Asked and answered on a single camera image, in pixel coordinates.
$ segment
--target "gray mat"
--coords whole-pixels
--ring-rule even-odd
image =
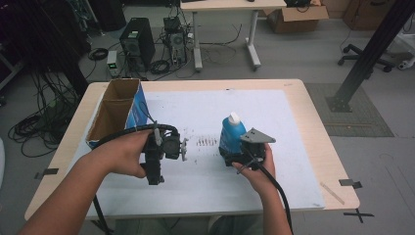
[[[363,88],[359,87],[350,102],[351,113],[333,113],[326,97],[333,97],[340,84],[305,85],[312,102],[330,136],[347,137],[394,137],[391,130],[370,101]]]

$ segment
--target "electronic equipment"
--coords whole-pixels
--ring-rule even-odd
[[[117,51],[109,51],[107,57],[107,68],[112,77],[119,76],[122,70],[122,65],[117,59]]]
[[[232,140],[223,140],[225,135],[221,135],[219,153],[223,157],[226,166],[232,163],[240,163],[244,167],[258,169],[257,164],[265,160],[264,143],[275,143],[275,139],[252,128],[247,133],[240,136],[241,146],[240,153],[230,153],[226,146],[222,143],[231,142]]]
[[[171,63],[179,67],[186,64],[186,35],[178,17],[164,18],[165,43]]]
[[[147,18],[132,18],[119,38],[122,50],[137,71],[147,71],[156,52],[150,22]]]
[[[124,12],[119,0],[87,0],[91,5],[100,27],[104,31],[114,31],[126,25]]]
[[[178,17],[164,18],[162,19],[162,21],[164,22],[164,31],[166,33],[177,32],[181,27],[180,20]]]
[[[187,63],[185,33],[183,29],[178,32],[171,33],[168,36],[168,50],[170,53],[170,60],[174,66],[180,66]]]
[[[158,130],[155,130],[154,133],[149,135],[143,149],[146,163],[141,164],[146,170],[149,185],[164,183],[160,163],[164,155],[167,159],[177,160],[181,154],[183,162],[186,161],[186,142],[187,139],[185,138],[183,143],[180,143],[180,134],[177,131],[172,131],[169,136],[166,136],[164,131],[158,133]]]

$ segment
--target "cardboard box on floor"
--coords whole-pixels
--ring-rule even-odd
[[[100,139],[125,128],[146,124],[140,103],[146,104],[146,98],[139,79],[111,80],[86,136],[88,146],[93,148]]]
[[[268,24],[276,33],[314,31],[323,19],[329,19],[326,6],[283,8],[267,16]]]
[[[394,0],[351,0],[343,21],[353,30],[375,30]]]

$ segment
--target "office chair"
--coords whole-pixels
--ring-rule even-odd
[[[345,63],[345,61],[348,61],[348,60],[357,60],[357,59],[359,59],[359,57],[360,57],[360,54],[362,54],[362,50],[360,50],[359,48],[357,48],[356,46],[354,46],[354,45],[352,45],[352,44],[348,44],[344,49],[343,49],[343,52],[344,53],[348,53],[349,51],[353,51],[354,53],[356,53],[357,55],[347,55],[347,56],[342,56],[342,58],[338,61],[338,65],[339,66],[342,66],[344,63]],[[388,61],[385,61],[385,60],[383,60],[383,59],[379,59],[377,62],[376,62],[377,64],[379,64],[379,65],[382,65],[382,66],[384,66],[384,69],[383,69],[383,71],[384,72],[390,72],[391,70],[392,70],[392,68],[394,68],[395,67],[395,65],[394,65],[394,63],[392,63],[392,62],[388,62]]]

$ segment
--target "open cardboard box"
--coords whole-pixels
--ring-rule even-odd
[[[269,25],[276,33],[314,31],[318,21],[323,19],[329,19],[326,6],[283,8],[267,16]]]
[[[125,128],[146,124],[140,103],[147,106],[139,79],[111,80],[86,136],[88,146],[93,148],[100,139]]]

